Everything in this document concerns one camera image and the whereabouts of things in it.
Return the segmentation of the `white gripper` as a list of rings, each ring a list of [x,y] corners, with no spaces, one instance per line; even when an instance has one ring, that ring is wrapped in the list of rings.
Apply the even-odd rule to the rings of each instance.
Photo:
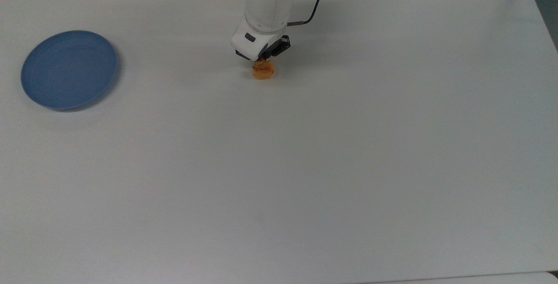
[[[277,57],[291,47],[290,38],[285,35],[285,28],[264,34],[253,29],[246,21],[240,22],[231,38],[231,45],[235,53],[247,61]]]

